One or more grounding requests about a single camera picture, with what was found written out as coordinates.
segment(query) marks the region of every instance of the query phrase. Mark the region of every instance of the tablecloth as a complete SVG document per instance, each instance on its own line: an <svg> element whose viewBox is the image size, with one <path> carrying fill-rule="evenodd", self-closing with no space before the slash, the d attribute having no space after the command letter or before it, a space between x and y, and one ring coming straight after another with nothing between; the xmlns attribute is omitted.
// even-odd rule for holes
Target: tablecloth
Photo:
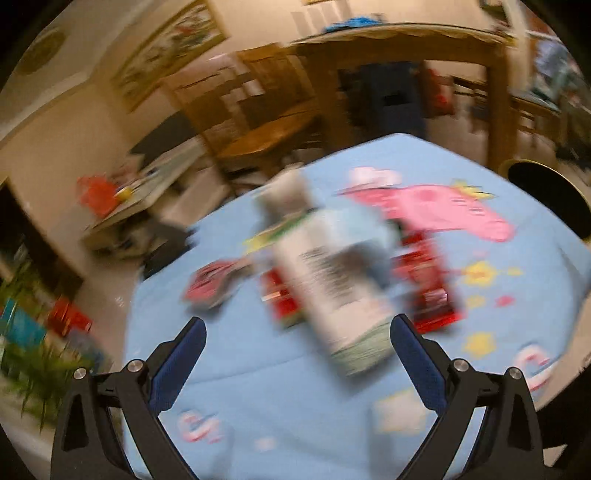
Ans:
<svg viewBox="0 0 591 480"><path fill-rule="evenodd" d="M538 395L569 343L590 287L585 245L543 205L493 172L409 135L385 137L307 166L317 204L346 187L356 167L397 172L401 191L459 189L462 198L496 215L497 223L484 225L425 204L422 218L435 225L433 238L465 313L426 336L450 358L466 358L481 371L518 365ZM432 198L423 194L420 200ZM478 219L478 210L472 206L469 212ZM180 300L191 274L218 258L240 257L243 242L263 227L252 193L198 225L198 246L138 286L126 360L146 358L175 337L194 314ZM396 355L365 374L339 375L309 325L280 328L260 297L259 279L252 277L219 311L202 315L207 345L174 407L160 415L196 475L395 478L436 418L420 403ZM448 477L461 471L482 413L473 416ZM132 467L147 474L129 432L125 437Z"/></svg>

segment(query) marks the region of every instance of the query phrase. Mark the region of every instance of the framed painting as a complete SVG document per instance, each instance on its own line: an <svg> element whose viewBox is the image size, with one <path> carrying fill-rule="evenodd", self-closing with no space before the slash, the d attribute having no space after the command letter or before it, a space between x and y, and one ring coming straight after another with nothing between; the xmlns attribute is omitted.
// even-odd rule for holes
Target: framed painting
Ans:
<svg viewBox="0 0 591 480"><path fill-rule="evenodd" d="M135 110L158 81L227 39L207 0L194 0L148 37L111 82L128 111Z"/></svg>

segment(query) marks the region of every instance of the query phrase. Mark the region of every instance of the blue gripper pad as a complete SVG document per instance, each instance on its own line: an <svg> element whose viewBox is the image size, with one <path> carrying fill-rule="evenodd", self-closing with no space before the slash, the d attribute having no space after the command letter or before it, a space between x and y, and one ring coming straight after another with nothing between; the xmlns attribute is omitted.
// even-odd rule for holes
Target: blue gripper pad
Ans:
<svg viewBox="0 0 591 480"><path fill-rule="evenodd" d="M190 328L173 341L176 345L152 378L148 406L155 415L173 406L205 347L205 323L197 318L191 322Z"/></svg>
<svg viewBox="0 0 591 480"><path fill-rule="evenodd" d="M445 379L423 348L419 335L403 315L396 315L390 324L390 341L406 369L425 408L441 416L447 408Z"/></svg>

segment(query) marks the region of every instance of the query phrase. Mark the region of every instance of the pink pig print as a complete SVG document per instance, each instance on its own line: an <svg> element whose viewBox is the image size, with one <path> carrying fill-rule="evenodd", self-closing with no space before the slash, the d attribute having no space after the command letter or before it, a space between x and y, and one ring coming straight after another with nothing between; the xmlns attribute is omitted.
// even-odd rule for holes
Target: pink pig print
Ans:
<svg viewBox="0 0 591 480"><path fill-rule="evenodd" d="M441 232L466 230L493 242L506 242L514 229L480 200L455 187L414 185L384 188L365 183L342 192L381 209L387 219L406 220L411 229Z"/></svg>

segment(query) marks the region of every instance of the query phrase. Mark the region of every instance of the metal screw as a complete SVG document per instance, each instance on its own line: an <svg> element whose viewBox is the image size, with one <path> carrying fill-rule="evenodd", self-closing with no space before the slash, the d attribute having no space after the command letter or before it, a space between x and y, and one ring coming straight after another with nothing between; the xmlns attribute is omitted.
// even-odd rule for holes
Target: metal screw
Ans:
<svg viewBox="0 0 591 480"><path fill-rule="evenodd" d="M521 377L523 377L521 370L519 370L518 368L515 368L515 367L511 367L509 369L509 375L511 376L511 378L513 378L515 380L520 380Z"/></svg>
<svg viewBox="0 0 591 480"><path fill-rule="evenodd" d="M127 364L127 370L130 372L139 372L142 370L144 363L141 360L132 360Z"/></svg>
<svg viewBox="0 0 591 480"><path fill-rule="evenodd" d="M85 376L86 376L86 368L80 367L74 372L74 378L77 380L82 380Z"/></svg>
<svg viewBox="0 0 591 480"><path fill-rule="evenodd" d="M463 358L458 358L457 360L453 361L453 368L459 372L465 372L469 367L470 365Z"/></svg>

